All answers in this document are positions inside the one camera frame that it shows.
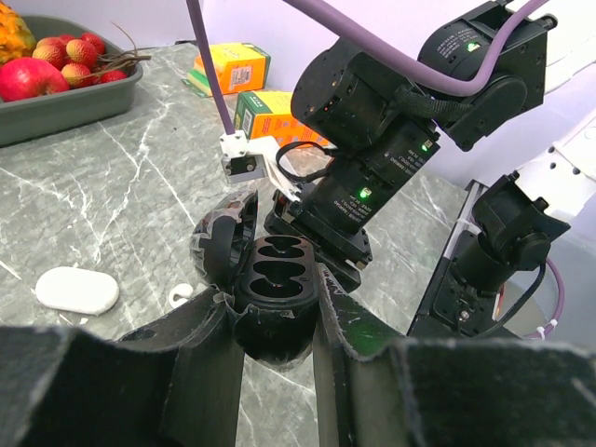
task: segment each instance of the purple hose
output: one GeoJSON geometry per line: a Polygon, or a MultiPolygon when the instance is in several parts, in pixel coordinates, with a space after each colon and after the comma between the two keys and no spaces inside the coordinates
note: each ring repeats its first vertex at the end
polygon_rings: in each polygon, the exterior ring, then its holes
{"type": "Polygon", "coordinates": [[[370,56],[413,82],[448,95],[466,97],[475,95],[488,84],[496,61],[511,33],[530,14],[545,5],[549,0],[530,0],[507,20],[494,38],[478,74],[471,81],[454,79],[410,58],[322,0],[283,1],[335,34],[349,39],[370,56]]]}
{"type": "Polygon", "coordinates": [[[190,21],[193,23],[196,44],[201,53],[201,59],[203,60],[203,66],[205,67],[205,74],[209,80],[209,86],[213,93],[217,111],[222,119],[223,129],[227,135],[233,135],[236,132],[236,129],[234,129],[232,118],[230,118],[230,114],[227,111],[224,95],[220,89],[220,83],[217,79],[215,66],[213,65],[213,58],[211,57],[209,39],[207,38],[207,31],[205,30],[205,22],[203,21],[203,14],[201,13],[201,6],[199,5],[198,0],[186,0],[186,6],[188,7],[188,13],[190,14],[190,21]]]}
{"type": "MultiPolygon", "coordinates": [[[[565,287],[562,282],[561,272],[559,272],[559,269],[557,268],[555,263],[553,263],[550,259],[547,259],[547,264],[549,265],[549,268],[552,271],[555,280],[557,281],[557,289],[559,290],[559,297],[557,298],[557,307],[555,308],[555,311],[552,314],[552,318],[549,321],[559,321],[559,318],[561,318],[562,309],[565,306],[565,287]]],[[[547,324],[544,328],[544,336],[549,336],[549,334],[554,330],[555,327],[552,324],[547,324]]],[[[538,331],[532,332],[526,336],[529,338],[542,338],[540,332],[538,331]]]]}

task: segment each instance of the purple cable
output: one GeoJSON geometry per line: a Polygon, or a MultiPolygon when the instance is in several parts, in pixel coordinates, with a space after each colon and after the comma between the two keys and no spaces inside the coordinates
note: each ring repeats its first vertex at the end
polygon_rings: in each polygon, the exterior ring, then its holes
{"type": "Polygon", "coordinates": [[[217,79],[215,66],[213,65],[213,58],[211,57],[209,39],[207,38],[207,31],[205,30],[205,22],[203,21],[203,14],[201,13],[201,6],[198,3],[198,0],[186,0],[186,6],[188,7],[188,13],[190,14],[190,21],[193,23],[196,44],[198,45],[198,50],[201,54],[201,59],[203,60],[205,74],[209,80],[209,86],[213,93],[217,111],[222,119],[223,129],[227,135],[233,135],[236,132],[236,129],[234,129],[232,118],[230,118],[230,114],[227,111],[224,95],[220,89],[220,83],[217,79]]]}
{"type": "Polygon", "coordinates": [[[549,0],[530,0],[507,20],[494,38],[478,74],[471,81],[454,79],[410,58],[322,0],[283,1],[335,34],[351,40],[370,56],[413,82],[448,95],[465,97],[475,95],[488,84],[496,61],[511,33],[549,0]]]}
{"type": "MultiPolygon", "coordinates": [[[[553,263],[550,259],[547,259],[547,264],[549,265],[549,268],[552,271],[552,274],[554,275],[555,280],[557,281],[557,289],[559,290],[559,297],[557,298],[557,307],[555,308],[555,311],[552,314],[552,318],[550,319],[550,321],[552,321],[554,319],[559,321],[559,318],[561,318],[562,309],[565,306],[565,287],[562,282],[561,272],[559,271],[559,269],[557,268],[555,263],[553,263]]],[[[545,337],[549,336],[549,334],[551,332],[553,332],[554,330],[555,330],[555,327],[552,324],[548,323],[544,328],[544,336],[545,337]]],[[[532,332],[532,333],[526,335],[526,337],[542,338],[542,336],[540,335],[540,332],[538,332],[538,331],[532,332]]]]}

